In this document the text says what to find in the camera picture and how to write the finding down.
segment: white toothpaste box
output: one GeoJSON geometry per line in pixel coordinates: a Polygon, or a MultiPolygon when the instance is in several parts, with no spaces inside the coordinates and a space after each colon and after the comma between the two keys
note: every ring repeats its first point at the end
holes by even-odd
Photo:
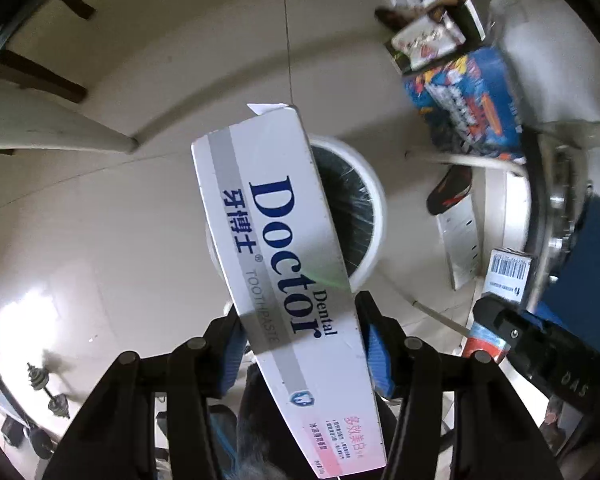
{"type": "Polygon", "coordinates": [[[354,298],[298,112],[210,133],[192,152],[234,304],[316,476],[384,466],[354,298]]]}

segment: colorful package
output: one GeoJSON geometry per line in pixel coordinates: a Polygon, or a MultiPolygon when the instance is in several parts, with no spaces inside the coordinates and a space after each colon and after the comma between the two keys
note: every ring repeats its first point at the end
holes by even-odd
{"type": "Polygon", "coordinates": [[[520,120],[507,67],[494,47],[407,79],[405,88],[443,152],[522,157],[520,120]]]}

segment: gray stripe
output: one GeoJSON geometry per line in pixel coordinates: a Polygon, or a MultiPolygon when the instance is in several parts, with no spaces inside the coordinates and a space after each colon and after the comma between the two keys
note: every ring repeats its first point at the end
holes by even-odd
{"type": "MultiPolygon", "coordinates": [[[[238,170],[238,162],[235,158],[235,150],[234,145],[231,142],[231,132],[229,128],[214,132],[210,134],[208,138],[209,147],[211,149],[211,159],[213,160],[214,169],[216,170],[216,179],[218,180],[222,199],[224,200],[224,195],[222,194],[224,190],[231,191],[241,189],[243,196],[246,197],[246,193],[250,188],[248,184],[243,183],[240,178],[240,171],[238,170]]],[[[236,208],[231,205],[225,205],[224,209],[227,213],[236,211],[236,208]]],[[[251,219],[251,212],[249,211],[249,205],[246,200],[244,202],[244,210],[248,213],[248,218],[251,219]]],[[[250,240],[257,241],[255,233],[250,233],[249,238],[250,240]]],[[[287,391],[291,394],[306,390],[307,386],[304,375],[302,374],[300,363],[298,363],[296,354],[291,346],[291,339],[286,331],[285,322],[282,319],[282,313],[280,312],[278,302],[276,301],[267,267],[264,264],[263,259],[260,259],[259,262],[256,260],[256,256],[260,254],[258,247],[253,246],[252,250],[253,254],[251,254],[246,247],[242,248],[242,252],[238,252],[238,249],[236,248],[236,253],[240,263],[240,270],[244,277],[245,286],[250,291],[251,301],[256,309],[258,330],[262,333],[268,349],[272,351],[273,359],[280,371],[282,381],[285,384],[287,391]],[[254,276],[253,272],[256,273],[255,275],[260,282],[258,286],[262,289],[262,293],[259,296],[254,295],[252,286],[248,281],[250,277],[254,276]],[[271,330],[265,330],[263,324],[273,327],[273,332],[275,332],[278,339],[277,342],[272,342],[270,340],[269,336],[273,332],[271,330]]]]}

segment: black sneaker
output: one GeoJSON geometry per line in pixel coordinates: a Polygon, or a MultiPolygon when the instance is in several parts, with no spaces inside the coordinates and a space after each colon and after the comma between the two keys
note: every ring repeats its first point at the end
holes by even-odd
{"type": "Polygon", "coordinates": [[[460,202],[471,191],[471,180],[471,167],[453,164],[427,198],[429,214],[439,215],[460,202]]]}
{"type": "Polygon", "coordinates": [[[394,33],[400,32],[413,21],[398,10],[387,7],[376,7],[375,15],[380,23],[394,33]]]}

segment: screw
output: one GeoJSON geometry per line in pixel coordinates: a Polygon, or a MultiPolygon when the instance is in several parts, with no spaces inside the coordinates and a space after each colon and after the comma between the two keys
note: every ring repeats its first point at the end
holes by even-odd
{"type": "Polygon", "coordinates": [[[205,338],[203,337],[192,337],[187,341],[187,346],[191,350],[202,350],[206,346],[205,338]]]}
{"type": "Polygon", "coordinates": [[[136,353],[132,352],[131,350],[122,352],[122,354],[120,354],[118,356],[118,362],[120,362],[121,365],[129,365],[135,360],[136,360],[136,353]]]}
{"type": "Polygon", "coordinates": [[[487,364],[491,361],[491,356],[488,352],[485,352],[484,350],[475,351],[473,356],[478,362],[481,362],[482,364],[487,364]]]}
{"type": "Polygon", "coordinates": [[[417,337],[408,337],[404,340],[404,345],[409,350],[420,350],[422,348],[422,341],[417,337]]]}

